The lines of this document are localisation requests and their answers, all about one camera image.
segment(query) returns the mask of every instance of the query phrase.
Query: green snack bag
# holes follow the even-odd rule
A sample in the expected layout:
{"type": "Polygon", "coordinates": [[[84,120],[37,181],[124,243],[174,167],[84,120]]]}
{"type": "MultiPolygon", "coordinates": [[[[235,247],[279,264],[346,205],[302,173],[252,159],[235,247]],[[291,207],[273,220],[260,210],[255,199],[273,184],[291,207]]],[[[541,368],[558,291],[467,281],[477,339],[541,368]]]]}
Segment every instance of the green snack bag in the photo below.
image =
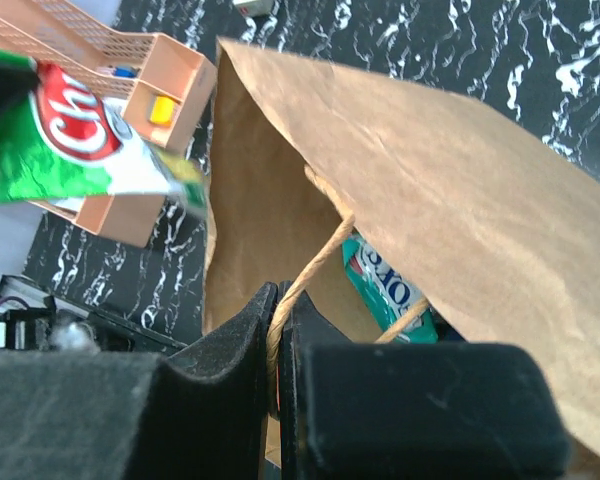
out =
{"type": "Polygon", "coordinates": [[[29,65],[40,81],[0,115],[0,204],[146,193],[205,215],[202,173],[142,139],[85,85],[57,65],[1,50],[0,65],[29,65]]]}
{"type": "MultiPolygon", "coordinates": [[[[386,331],[422,292],[406,282],[360,235],[351,235],[342,245],[345,271],[373,317],[386,331]]],[[[438,334],[431,311],[426,310],[397,337],[407,343],[436,343],[438,334]]]]}

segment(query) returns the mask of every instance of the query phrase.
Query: black machine part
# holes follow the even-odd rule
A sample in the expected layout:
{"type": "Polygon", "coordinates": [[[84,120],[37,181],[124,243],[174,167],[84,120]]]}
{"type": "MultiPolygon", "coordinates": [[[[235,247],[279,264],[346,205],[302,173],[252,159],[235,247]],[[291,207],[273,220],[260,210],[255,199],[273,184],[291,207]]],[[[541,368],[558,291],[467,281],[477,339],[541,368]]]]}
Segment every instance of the black machine part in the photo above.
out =
{"type": "Polygon", "coordinates": [[[105,312],[77,314],[62,308],[66,302],[40,292],[34,302],[44,307],[11,309],[0,312],[5,324],[4,350],[13,351],[109,351],[160,352],[172,355],[185,344],[157,334],[131,321],[123,321],[105,312]]]}
{"type": "MultiPolygon", "coordinates": [[[[0,479],[258,478],[280,289],[171,359],[0,353],[0,479]]],[[[303,294],[283,333],[282,476],[552,479],[569,442],[504,345],[355,345],[303,294]]]]}

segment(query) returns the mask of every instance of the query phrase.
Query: twisted paper handle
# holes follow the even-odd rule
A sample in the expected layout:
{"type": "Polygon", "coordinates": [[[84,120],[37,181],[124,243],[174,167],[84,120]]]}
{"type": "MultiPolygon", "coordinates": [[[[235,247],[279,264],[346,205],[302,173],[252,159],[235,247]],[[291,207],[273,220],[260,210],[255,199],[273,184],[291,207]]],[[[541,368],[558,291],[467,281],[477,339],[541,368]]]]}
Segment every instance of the twisted paper handle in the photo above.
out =
{"type": "MultiPolygon", "coordinates": [[[[318,254],[311,259],[306,267],[302,269],[298,277],[291,284],[291,287],[278,304],[273,314],[269,331],[267,332],[267,380],[269,385],[269,414],[273,418],[278,418],[278,352],[280,349],[280,339],[282,338],[282,329],[287,322],[291,310],[295,305],[300,294],[307,288],[309,282],[338,247],[349,237],[353,231],[355,217],[353,212],[338,197],[331,186],[308,166],[305,165],[304,173],[313,185],[320,190],[336,207],[336,210],[342,217],[342,222],[338,225],[331,238],[320,249],[318,254]]],[[[384,332],[376,343],[386,343],[393,340],[407,325],[409,325],[418,315],[421,315],[429,307],[429,302],[423,297],[416,302],[405,314],[398,319],[391,327],[384,332]]]]}

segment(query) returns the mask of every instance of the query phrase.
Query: black marble surface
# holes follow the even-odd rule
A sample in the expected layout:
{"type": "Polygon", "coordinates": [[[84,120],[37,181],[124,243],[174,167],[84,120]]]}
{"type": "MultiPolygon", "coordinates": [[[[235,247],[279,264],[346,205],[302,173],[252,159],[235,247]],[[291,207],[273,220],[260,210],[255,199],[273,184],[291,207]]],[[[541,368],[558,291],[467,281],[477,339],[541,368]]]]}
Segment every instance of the black marble surface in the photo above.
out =
{"type": "MultiPolygon", "coordinates": [[[[278,0],[257,21],[230,0],[123,0],[118,28],[163,31],[211,59],[223,35],[466,93],[600,181],[598,0],[278,0]]],[[[204,165],[212,130],[207,113],[191,149],[204,165]]],[[[172,205],[144,250],[46,215],[24,273],[191,342],[200,335],[204,237],[204,225],[172,205]]]]}

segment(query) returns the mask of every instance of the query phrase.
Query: yellow object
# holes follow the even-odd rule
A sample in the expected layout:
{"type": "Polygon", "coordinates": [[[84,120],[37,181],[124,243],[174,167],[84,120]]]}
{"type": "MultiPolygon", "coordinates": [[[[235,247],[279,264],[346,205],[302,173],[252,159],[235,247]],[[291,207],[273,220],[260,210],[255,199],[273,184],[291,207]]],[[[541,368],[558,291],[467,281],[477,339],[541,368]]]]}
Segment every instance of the yellow object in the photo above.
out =
{"type": "Polygon", "coordinates": [[[175,100],[162,95],[156,95],[153,108],[151,108],[151,115],[149,115],[149,121],[161,127],[170,127],[176,106],[177,103],[175,100]]]}
{"type": "Polygon", "coordinates": [[[182,155],[173,154],[164,148],[152,145],[154,152],[158,154],[162,163],[164,163],[171,174],[183,183],[203,184],[204,174],[194,165],[194,163],[182,155]]]}

